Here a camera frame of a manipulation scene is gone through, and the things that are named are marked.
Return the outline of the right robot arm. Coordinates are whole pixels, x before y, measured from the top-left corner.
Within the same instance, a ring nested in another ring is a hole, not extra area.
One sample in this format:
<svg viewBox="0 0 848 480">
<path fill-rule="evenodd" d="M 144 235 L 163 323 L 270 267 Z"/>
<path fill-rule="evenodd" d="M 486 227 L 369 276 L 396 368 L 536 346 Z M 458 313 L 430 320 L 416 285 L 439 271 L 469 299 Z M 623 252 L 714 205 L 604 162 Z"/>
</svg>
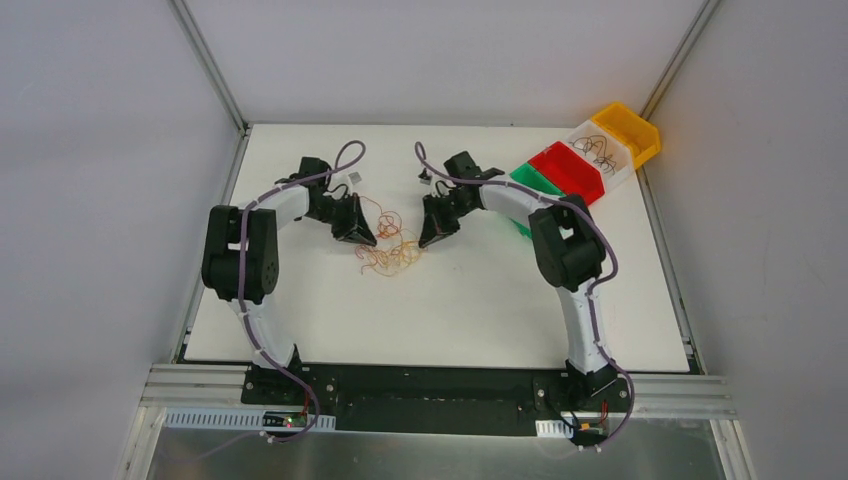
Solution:
<svg viewBox="0 0 848 480">
<path fill-rule="evenodd" d="M 516 183 L 500 169 L 483 170 L 466 151 L 437 171 L 426 161 L 422 144 L 415 150 L 425 173 L 435 178 L 433 190 L 422 199 L 420 248 L 458 233 L 461 218 L 476 210 L 499 213 L 528 229 L 536 265 L 556 290 L 564 315 L 569 400 L 583 410 L 595 408 L 618 372 L 605 350 L 595 300 L 609 244 L 582 197 L 556 197 Z"/>
</svg>

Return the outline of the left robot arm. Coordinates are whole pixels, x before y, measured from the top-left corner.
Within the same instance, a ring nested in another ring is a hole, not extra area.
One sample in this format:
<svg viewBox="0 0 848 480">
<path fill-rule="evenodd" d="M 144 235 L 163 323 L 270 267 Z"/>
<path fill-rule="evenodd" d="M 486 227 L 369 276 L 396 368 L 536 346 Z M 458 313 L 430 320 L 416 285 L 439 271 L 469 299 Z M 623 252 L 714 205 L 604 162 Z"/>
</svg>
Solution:
<svg viewBox="0 0 848 480">
<path fill-rule="evenodd" d="M 290 368 L 298 359 L 297 345 L 273 302 L 281 272 L 279 231 L 309 218 L 329 226 L 336 241 L 370 247 L 377 243 L 350 183 L 343 183 L 340 196 L 332 193 L 332 177 L 345 169 L 304 157 L 297 172 L 257 198 L 242 206 L 218 205 L 209 212 L 202 283 L 236 314 L 251 345 L 252 362 L 272 371 L 266 389 L 281 404 L 293 404 L 313 390 Z"/>
</svg>

